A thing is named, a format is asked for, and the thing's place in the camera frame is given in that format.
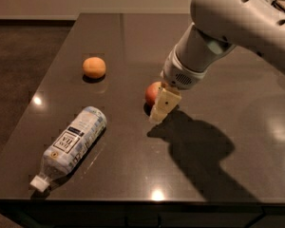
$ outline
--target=black table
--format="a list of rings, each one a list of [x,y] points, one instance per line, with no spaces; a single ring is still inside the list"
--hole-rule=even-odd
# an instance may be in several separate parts
[[[144,91],[190,23],[81,14],[0,157],[0,212],[29,227],[285,227],[285,76],[274,67],[236,47],[162,124],[148,121]],[[83,78],[91,56],[106,62],[100,82]],[[29,189],[88,105],[107,117],[103,136],[50,193]]]

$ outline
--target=bottle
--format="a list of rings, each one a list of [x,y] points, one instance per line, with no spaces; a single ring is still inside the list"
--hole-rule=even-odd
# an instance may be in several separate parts
[[[106,127],[106,117],[88,106],[45,151],[40,173],[30,186],[43,193],[50,182],[69,174]]]

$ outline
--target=bottle cap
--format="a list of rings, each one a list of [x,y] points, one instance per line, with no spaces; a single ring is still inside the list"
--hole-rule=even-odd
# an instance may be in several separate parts
[[[43,193],[49,187],[49,182],[37,175],[30,182],[30,185],[37,189],[39,192]]]

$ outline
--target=table surface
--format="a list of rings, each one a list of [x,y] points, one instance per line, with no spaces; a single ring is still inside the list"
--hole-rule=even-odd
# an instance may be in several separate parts
[[[213,63],[160,125],[144,91],[191,23],[187,14],[81,14],[0,157],[0,200],[29,189],[43,152],[84,107],[107,117],[103,136],[46,200],[285,204],[285,76],[236,47]],[[104,58],[103,80],[82,62]]]

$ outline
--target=dark brown floor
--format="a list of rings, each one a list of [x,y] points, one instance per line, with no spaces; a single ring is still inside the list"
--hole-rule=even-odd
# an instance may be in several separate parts
[[[0,23],[0,153],[71,26],[57,22]],[[0,228],[5,227],[20,226],[0,215]]]

